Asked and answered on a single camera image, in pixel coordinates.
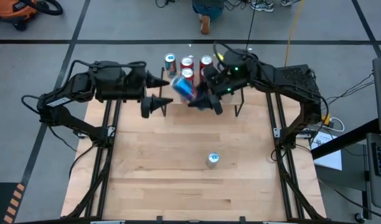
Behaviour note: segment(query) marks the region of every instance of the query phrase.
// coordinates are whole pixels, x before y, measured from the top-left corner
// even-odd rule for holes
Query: shop vacuum
[[[55,6],[56,10],[50,10],[46,1]],[[13,24],[20,31],[26,30],[27,21],[38,12],[59,16],[63,9],[56,0],[0,0],[0,22]]]

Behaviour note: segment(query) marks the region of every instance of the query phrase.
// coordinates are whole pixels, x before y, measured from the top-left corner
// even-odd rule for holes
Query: blue soda can
[[[206,160],[206,165],[208,168],[213,169],[218,161],[220,160],[220,156],[216,152],[211,152]]]
[[[196,99],[196,88],[183,75],[174,77],[171,81],[171,86],[178,94],[180,94],[183,103]]]
[[[164,64],[168,77],[174,78],[177,75],[176,56],[173,53],[166,54],[166,56],[164,56]]]

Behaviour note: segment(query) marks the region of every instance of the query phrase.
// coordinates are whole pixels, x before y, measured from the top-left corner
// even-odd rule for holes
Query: sneaker
[[[202,34],[209,34],[210,33],[210,17],[209,16],[202,16],[202,27],[200,28],[200,31]]]
[[[250,7],[251,7],[252,9],[254,9],[254,8],[255,8],[255,5],[257,5],[257,2],[258,2],[258,0],[255,1],[255,2],[252,2],[252,3],[250,4]],[[273,7],[273,1],[270,2],[270,3],[266,2],[266,1],[264,1],[264,2],[266,3],[267,6],[269,6],[269,7]]]
[[[264,12],[273,12],[273,2],[267,3],[265,1],[261,3],[253,2],[250,4],[250,7],[258,12],[264,11]]]
[[[282,5],[282,6],[290,6],[290,5],[292,5],[294,2],[293,1],[291,1],[291,0],[280,0],[280,4]]]

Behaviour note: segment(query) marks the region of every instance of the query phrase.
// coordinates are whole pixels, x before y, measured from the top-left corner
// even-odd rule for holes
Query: white paper
[[[311,149],[314,150],[314,148],[336,137],[337,136],[331,136],[330,134],[319,132],[316,135],[314,142],[311,144]],[[336,152],[330,153],[329,155],[316,159],[314,160],[314,163],[319,166],[324,166],[324,167],[336,169],[336,170],[342,170],[341,150],[338,150]]]

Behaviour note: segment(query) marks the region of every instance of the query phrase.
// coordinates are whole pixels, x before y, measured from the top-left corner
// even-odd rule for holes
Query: wooden tabletop
[[[168,77],[167,72],[162,73],[164,80],[171,82],[171,78]],[[194,72],[194,86],[197,86],[200,82],[199,71],[195,70]],[[156,93],[156,89],[148,90],[148,93]],[[171,104],[182,104],[181,96],[171,87],[171,85],[162,87],[161,97],[172,98],[174,101]],[[240,91],[236,91],[233,95],[225,95],[222,97],[222,105],[240,105],[242,103],[242,96]]]
[[[299,114],[299,103],[282,99],[289,125]],[[164,220],[286,220],[277,165],[270,159],[274,144],[264,93],[245,89],[245,105],[237,118],[230,105],[223,105],[220,116],[183,105],[167,107],[166,117],[157,110],[143,119],[139,104],[122,105],[104,219],[155,220],[162,215]],[[100,126],[104,109],[103,103],[89,102],[85,121]],[[305,140],[297,143],[309,147]],[[80,140],[77,156],[90,144],[89,139]],[[208,169],[206,158],[213,151],[220,160],[215,169]],[[74,167],[62,215],[88,190],[95,154],[96,149]],[[296,148],[293,157],[299,188],[326,216],[310,153]]]

